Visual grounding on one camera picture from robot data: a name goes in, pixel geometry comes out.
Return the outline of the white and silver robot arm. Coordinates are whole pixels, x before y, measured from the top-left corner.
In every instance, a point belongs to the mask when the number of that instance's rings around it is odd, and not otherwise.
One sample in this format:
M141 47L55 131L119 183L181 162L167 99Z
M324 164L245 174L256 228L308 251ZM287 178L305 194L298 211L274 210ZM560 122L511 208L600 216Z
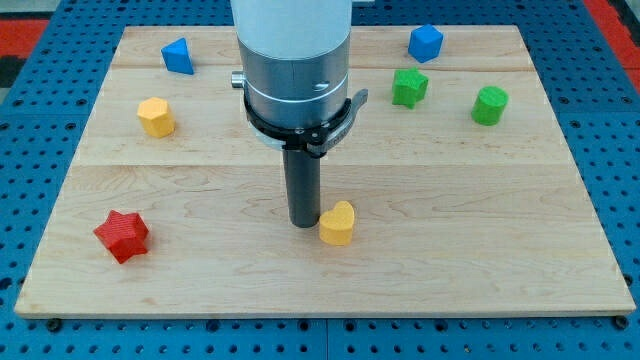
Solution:
M301 131L351 117L350 0L231 0L256 136L281 150Z

